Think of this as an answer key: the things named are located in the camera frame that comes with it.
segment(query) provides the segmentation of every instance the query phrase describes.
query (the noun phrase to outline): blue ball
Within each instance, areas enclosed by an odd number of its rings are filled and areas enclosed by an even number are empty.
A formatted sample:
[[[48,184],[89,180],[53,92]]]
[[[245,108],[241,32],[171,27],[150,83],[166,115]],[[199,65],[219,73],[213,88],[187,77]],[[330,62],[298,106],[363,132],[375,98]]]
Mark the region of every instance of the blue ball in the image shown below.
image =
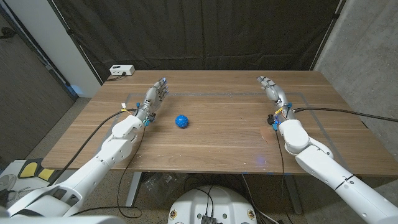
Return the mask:
[[[188,126],[188,118],[180,114],[175,119],[175,124],[180,128],[186,128]]]

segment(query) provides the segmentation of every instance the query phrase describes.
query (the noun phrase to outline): black fabric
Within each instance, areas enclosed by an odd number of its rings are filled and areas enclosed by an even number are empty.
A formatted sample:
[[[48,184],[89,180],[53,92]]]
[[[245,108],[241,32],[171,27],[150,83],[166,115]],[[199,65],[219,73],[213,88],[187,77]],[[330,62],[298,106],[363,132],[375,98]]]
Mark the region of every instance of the black fabric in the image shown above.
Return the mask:
[[[55,0],[103,80],[136,70],[308,70],[339,0]]]

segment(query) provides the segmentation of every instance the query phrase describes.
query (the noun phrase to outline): table leg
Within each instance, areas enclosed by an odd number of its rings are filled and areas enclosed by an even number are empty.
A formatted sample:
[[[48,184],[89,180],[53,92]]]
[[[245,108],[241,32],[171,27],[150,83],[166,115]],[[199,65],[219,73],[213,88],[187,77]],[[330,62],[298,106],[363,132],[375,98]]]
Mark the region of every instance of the table leg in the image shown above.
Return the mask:
[[[130,185],[129,194],[127,195],[126,199],[126,206],[131,207],[134,204],[134,201],[137,196],[139,182],[141,180],[142,172],[134,172],[132,176],[132,181]]]
[[[292,201],[294,213],[296,213],[297,215],[302,214],[303,208],[301,207],[299,193],[297,192],[297,187],[293,175],[285,175],[285,183],[287,191],[289,192],[290,200]]]

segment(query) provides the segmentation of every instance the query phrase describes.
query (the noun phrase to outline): yellow object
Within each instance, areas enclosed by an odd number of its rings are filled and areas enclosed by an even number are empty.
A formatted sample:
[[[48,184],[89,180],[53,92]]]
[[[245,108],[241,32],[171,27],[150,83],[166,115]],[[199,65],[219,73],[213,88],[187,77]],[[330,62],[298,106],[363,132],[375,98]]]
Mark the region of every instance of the yellow object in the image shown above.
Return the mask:
[[[53,173],[54,170],[44,169],[39,173],[38,177],[40,177],[43,180],[49,180],[49,178]]]
[[[19,177],[33,177],[37,169],[37,163],[31,162],[24,167]]]
[[[278,114],[281,111],[282,111],[282,108],[279,108],[279,110],[275,111],[275,114]]]

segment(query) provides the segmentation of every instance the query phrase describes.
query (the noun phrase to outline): white device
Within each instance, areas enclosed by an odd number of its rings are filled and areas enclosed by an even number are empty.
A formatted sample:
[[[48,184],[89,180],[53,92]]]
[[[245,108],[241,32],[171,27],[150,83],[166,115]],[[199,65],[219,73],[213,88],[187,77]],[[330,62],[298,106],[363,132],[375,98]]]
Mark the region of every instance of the white device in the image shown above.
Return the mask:
[[[136,69],[133,65],[112,65],[109,71],[111,75],[122,75],[124,72],[126,73],[125,75],[132,75]]]
[[[168,224],[257,223],[252,205],[242,195],[220,186],[205,186],[199,189],[203,192],[192,189],[174,202],[169,212]],[[204,220],[207,218],[205,216],[214,218],[214,222]]]

